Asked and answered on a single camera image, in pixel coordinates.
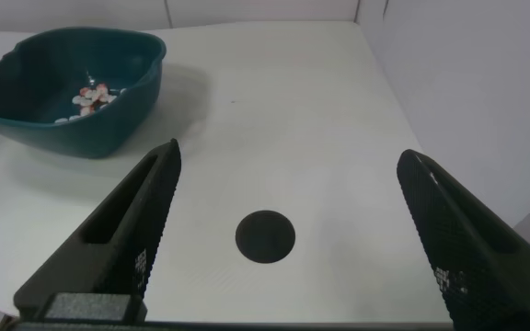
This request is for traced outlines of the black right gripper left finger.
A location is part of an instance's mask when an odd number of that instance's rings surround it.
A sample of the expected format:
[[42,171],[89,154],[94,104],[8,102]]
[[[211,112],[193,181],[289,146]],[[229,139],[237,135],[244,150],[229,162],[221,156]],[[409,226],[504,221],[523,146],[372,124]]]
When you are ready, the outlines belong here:
[[180,172],[177,140],[146,154],[17,290],[20,316],[62,292],[144,297]]

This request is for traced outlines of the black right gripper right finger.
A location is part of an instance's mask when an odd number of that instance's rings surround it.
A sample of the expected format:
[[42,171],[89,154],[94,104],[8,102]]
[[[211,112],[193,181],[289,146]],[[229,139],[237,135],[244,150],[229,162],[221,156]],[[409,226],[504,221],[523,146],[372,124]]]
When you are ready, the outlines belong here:
[[429,156],[397,179],[456,330],[530,330],[530,244]]

